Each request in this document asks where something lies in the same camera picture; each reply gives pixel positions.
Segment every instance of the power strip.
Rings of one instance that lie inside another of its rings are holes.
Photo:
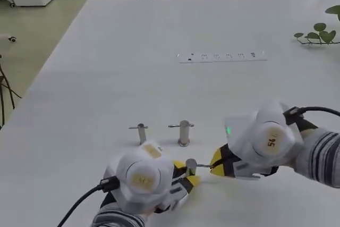
[[[264,52],[178,54],[180,63],[266,61]]]

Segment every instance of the metal peg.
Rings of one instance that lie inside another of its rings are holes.
[[[140,145],[147,141],[147,135],[145,133],[145,129],[148,129],[149,127],[144,126],[143,123],[140,123],[137,125],[137,127],[129,127],[129,129],[138,129],[138,134],[139,134],[139,140],[140,140]]]
[[[196,175],[197,161],[195,159],[187,159],[185,166],[187,167],[185,176]]]
[[[212,169],[213,168],[212,165],[206,165],[206,164],[197,164],[197,167],[206,167],[208,169]]]
[[[189,128],[194,127],[193,123],[188,121],[181,121],[180,125],[169,125],[169,128],[179,128],[180,129],[180,138],[178,139],[178,144],[182,147],[188,146],[190,143],[189,140]]]

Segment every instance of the sticker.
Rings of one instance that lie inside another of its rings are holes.
[[[279,151],[282,140],[282,130],[278,128],[271,128],[268,130],[268,139],[265,144],[266,150],[271,155],[276,155]]]
[[[131,185],[141,188],[143,190],[152,191],[154,187],[155,179],[140,173],[135,173],[132,176]]]
[[[143,149],[154,159],[160,158],[162,155],[152,144],[143,146]]]

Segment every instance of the number label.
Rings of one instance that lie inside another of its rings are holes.
[[[147,191],[152,191],[154,183],[154,178],[140,173],[135,173],[131,180],[131,185]]]
[[[278,153],[279,143],[281,142],[282,131],[276,128],[272,128],[268,131],[268,140],[267,140],[267,152],[272,155]]]

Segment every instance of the chair wheel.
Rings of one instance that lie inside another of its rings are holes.
[[[9,37],[8,39],[9,39],[9,41],[11,41],[11,43],[15,43],[16,42],[16,37]]]

